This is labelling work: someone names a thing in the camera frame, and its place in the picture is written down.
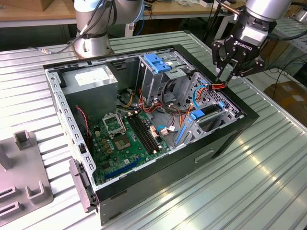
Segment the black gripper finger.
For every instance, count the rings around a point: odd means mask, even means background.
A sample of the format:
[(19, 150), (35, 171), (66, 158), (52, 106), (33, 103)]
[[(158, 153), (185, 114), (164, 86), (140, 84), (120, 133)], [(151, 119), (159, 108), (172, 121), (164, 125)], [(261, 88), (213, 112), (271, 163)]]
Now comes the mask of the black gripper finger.
[(242, 65), (242, 61), (237, 62), (237, 64), (229, 74), (228, 78), (225, 80), (225, 84), (228, 84), (232, 77), (244, 78), (246, 76), (256, 74), (265, 70), (265, 61), (260, 56), (253, 60), (251, 66), (243, 68)]
[(237, 52), (237, 46), (234, 45), (229, 50), (227, 50), (226, 56), (222, 59), (220, 57), (220, 49), (222, 47), (223, 47), (223, 44), (218, 41), (214, 41), (211, 45), (213, 64), (219, 70), (216, 76), (216, 82), (219, 81), (219, 78), (221, 77), (226, 65), (230, 62), (232, 57)]

